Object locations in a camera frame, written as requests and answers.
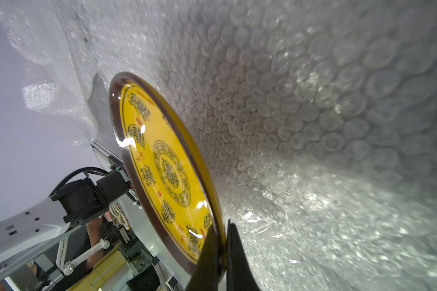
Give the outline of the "yellow patterned dinner plate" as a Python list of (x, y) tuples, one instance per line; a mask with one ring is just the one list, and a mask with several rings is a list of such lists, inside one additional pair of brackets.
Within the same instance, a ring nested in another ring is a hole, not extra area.
[(153, 86), (128, 72), (113, 77), (109, 104), (125, 171), (160, 239), (192, 274), (212, 236), (223, 273), (226, 238), (219, 198), (181, 118)]

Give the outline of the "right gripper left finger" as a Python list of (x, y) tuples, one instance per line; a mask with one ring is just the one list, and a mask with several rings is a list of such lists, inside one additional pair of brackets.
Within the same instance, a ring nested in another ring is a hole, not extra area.
[(186, 288), (187, 291), (218, 291), (222, 276), (220, 265), (220, 238), (211, 226), (197, 266)]

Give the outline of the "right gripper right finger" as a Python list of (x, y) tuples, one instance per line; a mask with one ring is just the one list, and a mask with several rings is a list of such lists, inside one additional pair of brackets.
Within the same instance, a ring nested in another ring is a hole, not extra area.
[(260, 291), (242, 245), (237, 226), (227, 227), (227, 291)]

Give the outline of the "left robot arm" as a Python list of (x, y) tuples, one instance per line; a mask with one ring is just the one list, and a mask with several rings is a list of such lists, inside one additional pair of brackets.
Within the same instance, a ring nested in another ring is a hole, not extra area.
[(84, 167), (71, 172), (47, 198), (0, 222), (0, 263), (101, 216), (130, 188), (123, 170)]

